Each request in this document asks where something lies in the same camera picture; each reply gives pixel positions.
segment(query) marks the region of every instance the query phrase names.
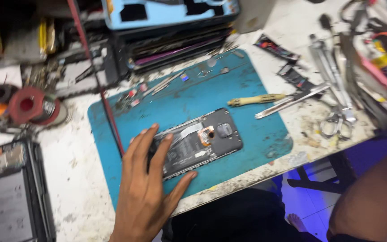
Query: pliers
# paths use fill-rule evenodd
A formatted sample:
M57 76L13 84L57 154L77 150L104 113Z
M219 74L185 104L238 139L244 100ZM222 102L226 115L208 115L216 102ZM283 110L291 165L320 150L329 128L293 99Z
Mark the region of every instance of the pliers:
M378 18L370 18L367 26L377 34L387 32L387 24Z

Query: red wire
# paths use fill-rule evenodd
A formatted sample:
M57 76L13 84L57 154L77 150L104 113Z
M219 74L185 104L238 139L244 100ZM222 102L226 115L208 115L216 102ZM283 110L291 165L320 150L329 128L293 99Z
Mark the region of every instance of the red wire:
M74 23L75 23L77 31L79 33L80 40L83 44L83 48L86 51L86 57L90 60L92 68L94 68L94 65L92 62L92 57L90 56L89 44L88 44L87 39L86 39L85 30L84 30L84 27L82 25L82 22L80 21L77 1L76 0L67 0L67 1L68 1L68 5L70 7L70 10L71 10L71 14L73 15ZM95 68L94 68L94 73L95 73L95 77L96 77L96 84L97 84L99 93L101 95L101 100L102 100L102 103L104 104L105 114L107 115L107 118L110 121L111 130L112 130L114 138L116 140L117 147L118 147L119 152L120 152L120 156L123 157L125 152L123 151L122 142L120 141L120 135L119 135L119 131L117 130L117 127L116 127L116 122L114 121L113 112L111 111L111 107L110 107L110 104L108 103L107 99L105 99L104 91L101 87L101 84L99 83Z

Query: hand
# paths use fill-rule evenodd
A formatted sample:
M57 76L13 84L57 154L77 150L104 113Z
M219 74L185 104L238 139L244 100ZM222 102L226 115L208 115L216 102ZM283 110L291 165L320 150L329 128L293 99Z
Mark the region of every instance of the hand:
M116 222L109 242L152 241L197 175L195 171L186 173L174 190L164 195L162 168L173 139L172 134L168 134L159 144L147 173L148 150L158 128L158 124L153 124L150 129L144 129L136 138L132 138L122 159Z

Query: finger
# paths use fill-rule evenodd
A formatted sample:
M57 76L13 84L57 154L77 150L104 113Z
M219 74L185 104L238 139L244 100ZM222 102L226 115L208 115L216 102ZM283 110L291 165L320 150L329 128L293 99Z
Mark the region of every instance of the finger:
M175 188L168 194L168 205L166 207L169 211L167 212L170 214L173 213L178 205L178 201L181 199L181 196L183 196L187 187L191 184L191 181L196 178L197 174L198 172L196 171L190 171L186 173L180 181L178 181Z
M150 161L149 184L151 185L162 184L162 168L164 166L166 154L171 146L172 138L173 134L165 136L165 139L159 144L158 150Z
M153 124L147 132L143 135L141 142L137 145L132 159L132 173L134 175L146 174L147 155L149 152L150 144L152 144L153 136L159 129L158 124Z
M147 129L143 129L137 137L131 139L129 142L129 147L125 152L125 155L122 158L122 173L125 175L132 173L132 156L134 154L135 149L137 148L138 144L140 143L141 139L143 138L143 135L146 133Z

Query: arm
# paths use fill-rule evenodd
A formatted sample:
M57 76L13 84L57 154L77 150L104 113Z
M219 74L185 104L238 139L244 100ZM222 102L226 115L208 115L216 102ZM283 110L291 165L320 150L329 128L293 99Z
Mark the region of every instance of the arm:
M387 157L363 174L337 201L327 237L337 234L387 240Z
M122 159L122 181L116 209L116 221L109 242L149 242L158 234L178 205L183 193L196 177L186 173L168 195L163 193L162 177L166 154L172 142L168 134L159 144L147 172L147 155L158 124L144 129Z

